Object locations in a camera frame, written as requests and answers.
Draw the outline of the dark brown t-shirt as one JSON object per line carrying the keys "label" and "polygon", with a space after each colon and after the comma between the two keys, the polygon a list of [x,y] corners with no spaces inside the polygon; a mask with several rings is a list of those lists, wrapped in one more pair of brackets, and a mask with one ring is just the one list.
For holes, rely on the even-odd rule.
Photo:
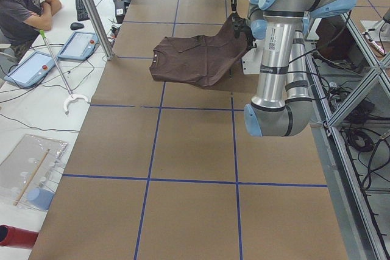
{"label": "dark brown t-shirt", "polygon": [[246,38],[234,36],[231,13],[214,36],[189,38],[164,37],[153,49],[149,68],[155,81],[188,83],[200,87],[213,86],[248,52]]}

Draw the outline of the black box white label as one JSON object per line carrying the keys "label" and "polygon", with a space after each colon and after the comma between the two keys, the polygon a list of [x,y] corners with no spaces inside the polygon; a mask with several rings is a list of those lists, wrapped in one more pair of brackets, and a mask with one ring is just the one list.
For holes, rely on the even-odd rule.
{"label": "black box white label", "polygon": [[124,21],[126,15],[126,5],[122,0],[115,0],[115,19],[118,24],[121,24]]}

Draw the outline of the black keyboard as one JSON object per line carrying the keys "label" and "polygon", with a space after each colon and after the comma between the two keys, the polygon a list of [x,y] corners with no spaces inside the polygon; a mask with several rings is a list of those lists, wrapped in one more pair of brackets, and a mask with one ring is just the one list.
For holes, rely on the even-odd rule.
{"label": "black keyboard", "polygon": [[83,0],[75,0],[75,7],[78,21],[86,21],[90,19]]}

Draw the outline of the far blue teach pendant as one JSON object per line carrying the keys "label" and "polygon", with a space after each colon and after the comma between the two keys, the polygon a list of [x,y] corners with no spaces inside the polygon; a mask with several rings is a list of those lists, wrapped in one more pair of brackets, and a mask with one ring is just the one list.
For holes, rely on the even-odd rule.
{"label": "far blue teach pendant", "polygon": [[60,60],[85,61],[93,54],[98,41],[95,33],[74,31],[57,54],[57,58]]}

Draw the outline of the blue teach pendant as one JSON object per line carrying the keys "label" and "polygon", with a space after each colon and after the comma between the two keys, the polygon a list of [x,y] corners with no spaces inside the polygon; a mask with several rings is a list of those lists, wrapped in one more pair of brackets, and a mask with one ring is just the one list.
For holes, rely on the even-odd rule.
{"label": "blue teach pendant", "polygon": [[53,58],[43,52],[34,52],[16,66],[4,80],[20,88],[30,88],[41,81],[55,66]]}
{"label": "blue teach pendant", "polygon": [[57,58],[60,60],[85,61],[93,54],[98,41],[95,33],[74,31],[57,54]]}

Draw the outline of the black computer mouse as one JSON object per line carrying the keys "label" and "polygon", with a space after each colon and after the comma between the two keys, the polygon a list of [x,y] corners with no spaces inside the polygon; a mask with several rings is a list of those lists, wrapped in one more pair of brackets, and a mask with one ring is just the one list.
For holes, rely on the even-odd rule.
{"label": "black computer mouse", "polygon": [[85,27],[84,24],[78,22],[73,22],[69,26],[71,30],[79,30],[79,29],[83,29],[84,27]]}

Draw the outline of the white reacher grabber stick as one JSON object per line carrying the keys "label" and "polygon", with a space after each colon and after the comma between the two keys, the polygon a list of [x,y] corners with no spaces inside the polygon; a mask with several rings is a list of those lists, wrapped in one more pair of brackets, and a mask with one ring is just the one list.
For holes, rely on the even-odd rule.
{"label": "white reacher grabber stick", "polygon": [[83,95],[83,94],[76,94],[76,93],[73,93],[63,71],[62,71],[62,68],[59,64],[59,61],[57,59],[57,57],[55,56],[52,48],[51,48],[51,45],[49,44],[49,41],[47,40],[46,38],[46,35],[45,35],[45,32],[43,30],[39,30],[39,34],[40,36],[42,37],[43,41],[44,41],[44,44],[45,46],[47,47],[48,51],[49,51],[49,54],[50,56],[52,57],[53,61],[54,61],[54,64],[55,64],[55,67],[57,68],[59,74],[60,74],[60,77],[62,78],[63,80],[63,83],[65,84],[65,87],[66,87],[66,90],[69,94],[69,96],[65,99],[64,103],[63,103],[63,110],[65,112],[65,114],[69,114],[69,105],[72,103],[72,102],[75,102],[77,100],[84,100],[86,103],[89,103],[89,99],[87,96]]}

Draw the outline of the seated man grey shirt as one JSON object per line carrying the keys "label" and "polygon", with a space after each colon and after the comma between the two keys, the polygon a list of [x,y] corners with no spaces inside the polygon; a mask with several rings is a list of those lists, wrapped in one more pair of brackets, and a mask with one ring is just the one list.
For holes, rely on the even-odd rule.
{"label": "seated man grey shirt", "polygon": [[52,29],[52,17],[61,9],[60,0],[1,0],[1,32],[18,61],[40,30]]}

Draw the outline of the near blue teach pendant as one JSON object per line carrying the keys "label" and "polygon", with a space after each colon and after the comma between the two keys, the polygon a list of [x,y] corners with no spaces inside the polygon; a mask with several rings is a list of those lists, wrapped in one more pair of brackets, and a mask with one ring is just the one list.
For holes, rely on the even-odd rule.
{"label": "near blue teach pendant", "polygon": [[34,52],[16,66],[4,80],[20,88],[30,88],[41,81],[55,66],[53,58],[43,52]]}

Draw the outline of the clear plastic bag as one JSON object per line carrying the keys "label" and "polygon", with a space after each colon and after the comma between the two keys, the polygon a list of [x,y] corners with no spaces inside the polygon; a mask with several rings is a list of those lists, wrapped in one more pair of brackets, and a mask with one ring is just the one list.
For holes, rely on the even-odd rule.
{"label": "clear plastic bag", "polygon": [[33,188],[55,193],[66,164],[62,156],[68,143],[58,139],[24,135],[1,162],[1,202],[41,210],[27,200]]}

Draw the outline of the light blue cup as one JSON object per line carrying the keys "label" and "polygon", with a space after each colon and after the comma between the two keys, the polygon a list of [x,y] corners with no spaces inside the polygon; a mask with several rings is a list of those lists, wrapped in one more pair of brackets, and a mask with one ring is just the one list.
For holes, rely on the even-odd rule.
{"label": "light blue cup", "polygon": [[43,188],[33,188],[27,194],[27,200],[35,207],[47,211],[54,198],[52,191]]}

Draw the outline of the red cylinder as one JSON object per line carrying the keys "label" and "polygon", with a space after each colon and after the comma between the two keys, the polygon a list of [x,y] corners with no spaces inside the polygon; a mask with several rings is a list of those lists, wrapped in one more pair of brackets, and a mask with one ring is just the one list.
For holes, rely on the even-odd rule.
{"label": "red cylinder", "polygon": [[1,246],[32,249],[38,238],[36,231],[25,230],[8,225],[1,225]]}

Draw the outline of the aluminium frame post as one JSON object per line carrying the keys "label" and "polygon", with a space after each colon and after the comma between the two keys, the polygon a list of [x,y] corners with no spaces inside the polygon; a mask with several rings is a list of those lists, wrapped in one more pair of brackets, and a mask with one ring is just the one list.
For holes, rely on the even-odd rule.
{"label": "aluminium frame post", "polygon": [[108,40],[108,37],[105,33],[103,23],[102,23],[101,18],[98,14],[98,10],[95,6],[95,3],[93,0],[82,0],[82,1],[87,9],[88,15],[90,17],[90,20],[91,20],[91,23],[93,26],[93,29],[94,29],[94,31],[99,39],[99,42],[101,44],[101,47],[103,48],[105,56],[106,56],[107,60],[111,60],[114,56],[113,49],[112,49],[110,42]]}

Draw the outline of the aluminium side frame rail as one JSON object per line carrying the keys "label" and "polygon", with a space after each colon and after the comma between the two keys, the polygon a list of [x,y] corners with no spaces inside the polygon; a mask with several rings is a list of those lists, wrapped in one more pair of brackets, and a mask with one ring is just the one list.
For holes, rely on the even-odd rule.
{"label": "aluminium side frame rail", "polygon": [[389,258],[389,49],[385,8],[316,21],[307,70],[314,139],[350,259]]}

